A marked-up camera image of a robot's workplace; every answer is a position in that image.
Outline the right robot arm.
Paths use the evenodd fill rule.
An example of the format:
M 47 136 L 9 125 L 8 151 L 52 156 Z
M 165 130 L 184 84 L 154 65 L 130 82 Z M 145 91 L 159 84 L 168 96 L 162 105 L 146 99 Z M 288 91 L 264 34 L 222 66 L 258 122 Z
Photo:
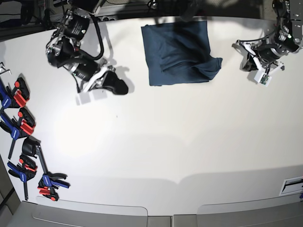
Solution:
M 63 18 L 46 45 L 50 65 L 65 68 L 74 78 L 78 93 L 105 89 L 114 95 L 126 95 L 127 84 L 116 74 L 116 69 L 103 57 L 104 45 L 96 12 L 102 0 L 69 0 L 71 7 L 64 11 Z M 81 49 L 81 41 L 93 23 L 100 46 L 97 56 Z

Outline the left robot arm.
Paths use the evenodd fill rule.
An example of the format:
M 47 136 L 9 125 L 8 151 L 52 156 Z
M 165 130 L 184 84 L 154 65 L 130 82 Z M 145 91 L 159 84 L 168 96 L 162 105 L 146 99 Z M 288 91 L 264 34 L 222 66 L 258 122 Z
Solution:
M 302 47 L 303 2 L 301 0 L 274 0 L 272 7 L 276 14 L 276 25 L 272 32 L 253 40 L 237 40 L 236 44 L 246 52 L 243 71 L 264 70 L 288 53 L 298 52 Z

